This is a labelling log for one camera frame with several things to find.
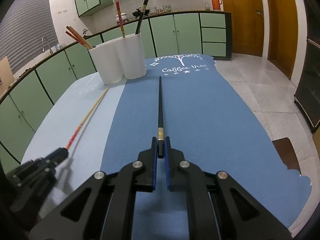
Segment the red-ended wooden chopstick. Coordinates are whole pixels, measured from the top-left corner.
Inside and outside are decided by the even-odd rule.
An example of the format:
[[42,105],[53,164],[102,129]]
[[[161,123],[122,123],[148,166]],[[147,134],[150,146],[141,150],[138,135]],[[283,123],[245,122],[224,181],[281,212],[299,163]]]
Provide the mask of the red-ended wooden chopstick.
[[66,34],[73,38],[76,42],[88,50],[93,49],[93,46],[91,46],[73,27],[67,26],[66,29]]
[[122,20],[122,16],[121,16],[119,1],[116,1],[116,10],[117,10],[117,14],[118,14],[118,20],[119,20],[121,34],[122,34],[122,37],[125,38],[125,30],[124,30],[123,20]]
[[74,140],[75,140],[76,136],[78,135],[78,133],[80,132],[81,128],[84,126],[85,122],[87,121],[89,116],[92,114],[92,112],[96,109],[96,107],[100,103],[100,101],[104,98],[104,96],[106,95],[108,90],[109,90],[109,88],[107,87],[103,91],[103,93],[99,96],[99,98],[96,100],[96,102],[93,104],[93,106],[90,108],[90,110],[87,112],[87,114],[84,116],[84,118],[82,119],[82,121],[80,122],[80,124],[78,125],[76,130],[74,131],[72,137],[69,139],[67,145],[65,146],[65,148],[67,150],[71,147],[72,143],[74,142]]

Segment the black chopstick gold band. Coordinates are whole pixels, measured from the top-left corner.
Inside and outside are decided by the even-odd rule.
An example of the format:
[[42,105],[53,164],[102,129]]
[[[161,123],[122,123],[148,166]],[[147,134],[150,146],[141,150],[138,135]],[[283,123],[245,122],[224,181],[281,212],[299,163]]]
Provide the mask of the black chopstick gold band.
[[163,125],[163,100],[162,100],[162,79],[159,77],[158,91],[158,158],[164,158],[164,125]]

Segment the green lower kitchen cabinets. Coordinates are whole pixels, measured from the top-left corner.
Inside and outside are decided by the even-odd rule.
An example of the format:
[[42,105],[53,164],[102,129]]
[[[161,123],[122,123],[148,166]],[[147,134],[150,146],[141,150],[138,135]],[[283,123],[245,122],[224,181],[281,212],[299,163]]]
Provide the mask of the green lower kitchen cabinets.
[[88,38],[92,50],[74,43],[26,69],[1,96],[1,163],[5,170],[20,165],[46,115],[76,81],[93,73],[123,77],[122,64],[150,59],[156,66],[172,60],[163,73],[189,72],[189,59],[201,55],[232,57],[232,17],[228,12],[183,11],[144,18]]

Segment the light blue placemat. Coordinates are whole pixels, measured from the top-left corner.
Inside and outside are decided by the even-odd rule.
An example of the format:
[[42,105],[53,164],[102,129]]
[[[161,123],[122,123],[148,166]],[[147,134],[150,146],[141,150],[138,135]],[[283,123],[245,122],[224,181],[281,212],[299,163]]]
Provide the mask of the light blue placemat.
[[68,158],[56,168],[57,183],[39,212],[41,218],[100,170],[113,117],[126,82],[122,78],[118,83],[105,85],[98,73],[75,81],[37,129],[25,151],[23,163],[65,147],[103,91],[107,92],[80,129],[68,150]]

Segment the brown wooden stool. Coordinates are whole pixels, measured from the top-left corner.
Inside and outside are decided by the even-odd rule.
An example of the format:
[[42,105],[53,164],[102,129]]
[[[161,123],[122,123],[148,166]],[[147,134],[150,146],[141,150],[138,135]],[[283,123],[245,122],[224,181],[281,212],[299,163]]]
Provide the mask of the brown wooden stool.
[[272,143],[277,150],[282,162],[287,166],[287,169],[297,170],[299,174],[301,174],[300,165],[291,140],[288,137],[285,137],[273,140]]

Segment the dark blue placemat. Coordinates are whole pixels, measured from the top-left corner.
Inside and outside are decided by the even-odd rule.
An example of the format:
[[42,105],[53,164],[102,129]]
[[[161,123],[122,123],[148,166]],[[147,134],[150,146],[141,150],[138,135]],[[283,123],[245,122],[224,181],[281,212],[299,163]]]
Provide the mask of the dark blue placemat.
[[291,226],[310,196],[310,179],[283,164],[263,126],[213,59],[148,59],[146,66],[146,76],[125,83],[101,169],[117,172],[151,146],[162,103],[164,133],[173,148],[205,172],[227,172]]

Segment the brown cardboard board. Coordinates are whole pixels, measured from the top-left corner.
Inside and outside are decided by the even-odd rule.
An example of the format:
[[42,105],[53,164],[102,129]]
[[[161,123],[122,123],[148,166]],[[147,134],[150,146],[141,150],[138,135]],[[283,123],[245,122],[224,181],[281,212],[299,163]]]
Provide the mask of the brown cardboard board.
[[1,59],[0,61],[0,78],[0,95],[2,96],[8,90],[10,85],[15,82],[14,75],[10,68],[9,60],[6,56],[3,57],[3,59]]

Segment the chrome sink faucet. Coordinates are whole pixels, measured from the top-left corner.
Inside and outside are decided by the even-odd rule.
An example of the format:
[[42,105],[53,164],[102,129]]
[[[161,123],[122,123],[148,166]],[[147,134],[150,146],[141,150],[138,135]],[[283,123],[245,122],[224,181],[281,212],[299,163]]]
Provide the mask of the chrome sink faucet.
[[45,36],[42,37],[42,52],[45,53],[46,52],[46,48],[45,45],[47,45],[47,49],[49,50],[49,54],[52,55],[53,51],[52,48],[50,46],[49,40],[48,38],[46,38]]

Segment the white plastic utensil holder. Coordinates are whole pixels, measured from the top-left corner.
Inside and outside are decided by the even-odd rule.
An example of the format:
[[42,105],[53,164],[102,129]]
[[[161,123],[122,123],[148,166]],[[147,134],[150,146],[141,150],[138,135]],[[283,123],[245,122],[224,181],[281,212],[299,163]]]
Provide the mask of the white plastic utensil holder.
[[93,64],[104,84],[144,77],[147,74],[140,34],[109,40],[89,50]]

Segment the grey window blind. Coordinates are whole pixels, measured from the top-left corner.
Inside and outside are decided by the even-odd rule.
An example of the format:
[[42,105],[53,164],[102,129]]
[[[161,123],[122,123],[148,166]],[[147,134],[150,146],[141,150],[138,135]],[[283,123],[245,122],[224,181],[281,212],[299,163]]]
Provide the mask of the grey window blind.
[[42,53],[42,37],[58,44],[49,0],[15,0],[1,22],[1,58],[13,73]]

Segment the black appliance at right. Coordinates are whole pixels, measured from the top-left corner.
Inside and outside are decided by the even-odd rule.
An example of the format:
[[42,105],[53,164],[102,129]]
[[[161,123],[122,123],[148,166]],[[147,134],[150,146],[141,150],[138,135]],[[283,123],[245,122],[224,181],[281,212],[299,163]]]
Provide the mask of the black appliance at right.
[[305,3],[308,26],[304,67],[295,103],[304,115],[312,133],[319,128],[319,20],[312,7]]

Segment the white pot with lid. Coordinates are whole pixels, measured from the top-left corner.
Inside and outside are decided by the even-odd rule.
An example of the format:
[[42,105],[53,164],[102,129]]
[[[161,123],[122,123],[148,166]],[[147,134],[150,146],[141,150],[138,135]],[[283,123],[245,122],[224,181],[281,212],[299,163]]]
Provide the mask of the white pot with lid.
[[[114,18],[115,18],[115,20],[116,20],[116,24],[119,25],[119,24],[120,24],[119,16],[116,15]],[[121,20],[122,20],[123,23],[129,22],[127,13],[121,13]]]

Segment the black wok on stove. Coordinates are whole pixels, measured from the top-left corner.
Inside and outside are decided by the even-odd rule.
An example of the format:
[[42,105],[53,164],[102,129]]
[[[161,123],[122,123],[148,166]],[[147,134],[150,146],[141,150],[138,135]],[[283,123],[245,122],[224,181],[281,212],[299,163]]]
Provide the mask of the black wok on stove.
[[[139,17],[140,17],[140,15],[141,15],[141,8],[137,8],[134,12],[132,12],[132,15],[133,15],[133,17],[135,18],[135,19],[138,19]],[[148,16],[149,15],[149,12],[150,12],[150,10],[149,9],[146,9],[145,11],[144,11],[144,16]]]

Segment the orange thermos flask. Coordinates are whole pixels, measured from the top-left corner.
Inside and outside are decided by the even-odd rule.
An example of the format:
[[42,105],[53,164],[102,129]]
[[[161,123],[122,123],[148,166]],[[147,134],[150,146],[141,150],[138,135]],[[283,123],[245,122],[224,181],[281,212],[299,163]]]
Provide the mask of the orange thermos flask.
[[222,0],[211,0],[213,10],[221,11]]

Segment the brown wooden door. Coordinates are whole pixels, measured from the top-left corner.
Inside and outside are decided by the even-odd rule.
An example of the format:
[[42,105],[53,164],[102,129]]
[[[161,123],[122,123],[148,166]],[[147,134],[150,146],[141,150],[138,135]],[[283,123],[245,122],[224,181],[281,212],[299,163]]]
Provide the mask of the brown wooden door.
[[298,17],[295,0],[222,0],[232,17],[232,51],[267,58],[291,78],[297,53]]

